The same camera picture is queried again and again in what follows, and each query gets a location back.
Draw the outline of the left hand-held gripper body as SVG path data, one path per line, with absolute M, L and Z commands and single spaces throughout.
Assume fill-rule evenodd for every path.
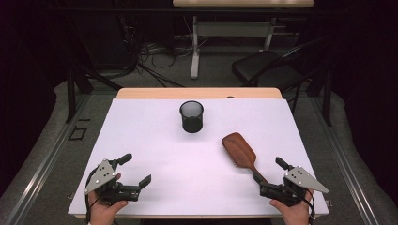
M 119 201 L 137 202 L 139 186 L 124 186 L 117 181 L 117 159 L 104 159 L 88 176 L 84 194 L 95 191 L 99 198 L 109 204 Z

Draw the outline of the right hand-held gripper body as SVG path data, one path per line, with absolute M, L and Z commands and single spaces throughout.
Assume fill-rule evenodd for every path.
M 300 166 L 288 169 L 283 176 L 283 183 L 280 185 L 266 181 L 260 183 L 262 197 L 277 200 L 286 206 L 294 206 L 303 201 L 309 189 L 322 193 L 329 192 L 323 184 Z

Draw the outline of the brown wooden hairbrush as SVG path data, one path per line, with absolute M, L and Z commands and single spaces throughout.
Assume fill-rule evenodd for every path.
M 250 169 L 252 173 L 258 171 L 255 168 L 256 154 L 240 133 L 234 132 L 225 136 L 222 145 L 239 168 Z

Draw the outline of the black mesh pen cup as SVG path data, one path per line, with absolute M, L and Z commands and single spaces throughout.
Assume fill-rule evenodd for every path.
M 182 118 L 182 127 L 188 133 L 197 133 L 203 128 L 203 105 L 194 100 L 184 102 L 179 112 Z

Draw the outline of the person's right hand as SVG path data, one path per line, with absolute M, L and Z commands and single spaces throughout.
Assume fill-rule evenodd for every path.
M 305 201 L 290 207 L 278 200 L 271 200 L 269 204 L 282 214 L 285 225 L 310 225 L 309 204 Z

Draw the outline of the person's left hand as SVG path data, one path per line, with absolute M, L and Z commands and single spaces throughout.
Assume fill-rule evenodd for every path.
M 113 225 L 116 214 L 129 204 L 128 201 L 119 201 L 110 205 L 101 201 L 95 191 L 89 192 L 87 197 L 90 214 L 88 225 Z

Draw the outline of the white table mat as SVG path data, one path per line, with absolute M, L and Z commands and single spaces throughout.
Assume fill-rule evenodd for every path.
M 295 120 L 283 99 L 204 99 L 204 125 L 182 127 L 179 99 L 116 99 L 112 102 L 86 168 L 131 154 L 119 167 L 121 181 L 151 178 L 138 202 L 121 210 L 132 218 L 271 218 L 278 211 L 261 196 L 248 169 L 237 167 L 222 146 L 240 133 L 256 154 L 255 166 L 272 184 L 283 181 L 283 158 L 307 172 L 313 167 Z

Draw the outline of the black metal stand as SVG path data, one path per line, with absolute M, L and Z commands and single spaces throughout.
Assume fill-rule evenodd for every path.
M 332 74 L 330 71 L 326 74 L 326 81 L 324 86 L 324 99 L 323 99 L 323 118 L 327 125 L 330 127 L 330 99 L 331 99 L 331 84 L 332 84 Z
M 67 123 L 69 123 L 77 112 L 76 106 L 76 91 L 75 87 L 78 87 L 84 95 L 89 95 L 93 91 L 93 86 L 89 79 L 92 78 L 97 80 L 108 87 L 111 87 L 115 91 L 119 91 L 122 86 L 110 81 L 104 76 L 100 75 L 97 71 L 80 66 L 77 68 L 71 68 L 67 73 L 67 91 L 68 91 L 68 118 Z

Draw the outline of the black folding chair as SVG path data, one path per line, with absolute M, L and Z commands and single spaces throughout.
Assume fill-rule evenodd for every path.
M 327 67 L 327 51 L 331 36 L 324 36 L 300 44 L 282 55 L 263 51 L 237 60 L 232 72 L 242 82 L 242 87 L 273 87 L 281 93 L 295 89 L 291 112 L 294 113 L 302 84 Z

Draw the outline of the white metal-legged desk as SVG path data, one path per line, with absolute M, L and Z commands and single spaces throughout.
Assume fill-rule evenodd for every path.
M 311 8 L 314 0 L 173 0 L 173 6 L 177 8 L 193 9 L 239 9 L 239 8 Z M 191 78 L 197 79 L 199 75 L 199 37 L 257 37 L 265 38 L 263 49 L 269 48 L 276 18 L 262 21 L 244 22 L 239 19 L 232 21 L 204 22 L 197 16 L 192 17 L 192 61 Z

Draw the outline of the aluminium floor rail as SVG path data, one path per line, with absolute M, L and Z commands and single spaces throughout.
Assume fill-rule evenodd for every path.
M 378 219 L 375 216 L 374 210 L 372 209 L 367 197 L 365 196 L 365 193 L 359 183 L 357 176 L 355 175 L 351 165 L 349 164 L 348 158 L 344 153 L 344 149 L 341 146 L 341 143 L 338 140 L 336 133 L 323 117 L 321 103 L 315 97 L 310 97 L 310 102 L 314 107 L 315 114 L 319 120 L 321 127 L 326 133 L 335 161 L 338 164 L 338 167 L 342 173 L 350 195 L 360 213 L 364 225 L 380 225 Z
M 68 135 L 78 119 L 66 123 L 66 101 L 58 99 L 54 112 L 22 168 L 0 198 L 0 225 L 82 225 L 68 214 L 73 190 L 54 178 Z

